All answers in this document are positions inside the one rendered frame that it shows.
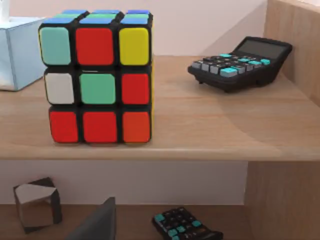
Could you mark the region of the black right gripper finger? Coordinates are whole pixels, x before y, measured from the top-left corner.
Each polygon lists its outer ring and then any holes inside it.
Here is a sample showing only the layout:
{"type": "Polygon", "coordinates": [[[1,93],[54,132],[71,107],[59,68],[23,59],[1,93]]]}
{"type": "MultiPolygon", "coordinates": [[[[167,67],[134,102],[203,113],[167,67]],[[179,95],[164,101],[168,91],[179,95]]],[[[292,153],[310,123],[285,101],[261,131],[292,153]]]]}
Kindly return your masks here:
{"type": "Polygon", "coordinates": [[[64,240],[116,240],[116,198],[99,205],[64,240]]]}

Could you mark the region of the grey and black cube box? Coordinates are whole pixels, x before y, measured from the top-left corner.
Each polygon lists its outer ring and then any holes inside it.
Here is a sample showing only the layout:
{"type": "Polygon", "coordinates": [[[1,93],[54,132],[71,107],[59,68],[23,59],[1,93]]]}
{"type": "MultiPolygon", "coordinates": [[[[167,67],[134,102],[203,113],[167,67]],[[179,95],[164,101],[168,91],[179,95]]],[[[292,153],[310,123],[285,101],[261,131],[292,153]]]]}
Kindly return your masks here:
{"type": "Polygon", "coordinates": [[[50,177],[13,187],[17,214],[25,234],[62,222],[60,194],[50,177]]]}

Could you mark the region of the black calculator with teal keys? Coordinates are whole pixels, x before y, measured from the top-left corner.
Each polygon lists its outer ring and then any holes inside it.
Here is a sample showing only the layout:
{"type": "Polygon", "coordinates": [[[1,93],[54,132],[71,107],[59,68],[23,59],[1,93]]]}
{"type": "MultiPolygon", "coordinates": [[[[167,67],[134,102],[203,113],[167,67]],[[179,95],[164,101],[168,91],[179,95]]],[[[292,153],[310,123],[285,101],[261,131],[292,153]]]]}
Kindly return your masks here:
{"type": "Polygon", "coordinates": [[[247,36],[232,52],[193,61],[187,71],[199,84],[226,93],[264,87],[276,79],[292,50],[287,42],[247,36]]]}
{"type": "Polygon", "coordinates": [[[183,206],[158,213],[151,222],[163,240],[224,240],[221,231],[209,229],[183,206]]]}

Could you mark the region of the wooden open shelf unit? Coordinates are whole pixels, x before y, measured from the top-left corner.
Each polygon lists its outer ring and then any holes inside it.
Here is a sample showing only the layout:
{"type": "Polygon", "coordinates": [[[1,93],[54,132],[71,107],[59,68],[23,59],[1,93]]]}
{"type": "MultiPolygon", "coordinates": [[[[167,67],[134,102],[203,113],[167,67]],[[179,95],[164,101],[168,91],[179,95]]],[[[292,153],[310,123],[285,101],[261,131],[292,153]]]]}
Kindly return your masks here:
{"type": "Polygon", "coordinates": [[[0,92],[0,239],[59,240],[109,196],[118,240],[160,240],[151,216],[187,205],[225,240],[320,240],[320,6],[300,0],[11,0],[11,12],[148,9],[152,141],[62,145],[42,80],[0,92]],[[187,73],[257,35],[293,44],[277,80],[225,94],[187,73]],[[62,222],[24,233],[13,187],[49,177],[62,222]]]}

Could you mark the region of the multicoloured puzzle cube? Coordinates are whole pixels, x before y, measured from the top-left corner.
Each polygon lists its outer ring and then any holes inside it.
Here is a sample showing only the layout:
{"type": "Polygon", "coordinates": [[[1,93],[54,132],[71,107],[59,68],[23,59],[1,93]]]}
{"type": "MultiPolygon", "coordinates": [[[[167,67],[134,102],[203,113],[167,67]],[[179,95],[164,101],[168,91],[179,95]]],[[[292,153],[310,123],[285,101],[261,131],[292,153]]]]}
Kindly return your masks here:
{"type": "Polygon", "coordinates": [[[151,140],[153,21],[143,9],[71,9],[43,21],[38,37],[54,142],[151,140]]]}

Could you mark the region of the light blue tissue box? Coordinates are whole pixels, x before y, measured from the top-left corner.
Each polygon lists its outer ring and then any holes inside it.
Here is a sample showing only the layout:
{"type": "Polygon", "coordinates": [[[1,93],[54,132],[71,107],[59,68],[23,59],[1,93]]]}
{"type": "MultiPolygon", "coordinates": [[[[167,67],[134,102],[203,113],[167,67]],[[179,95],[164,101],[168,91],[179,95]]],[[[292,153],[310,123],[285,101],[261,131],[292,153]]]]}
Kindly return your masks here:
{"type": "Polygon", "coordinates": [[[10,0],[0,0],[0,91],[17,92],[43,77],[38,37],[43,21],[10,16],[10,0]]]}

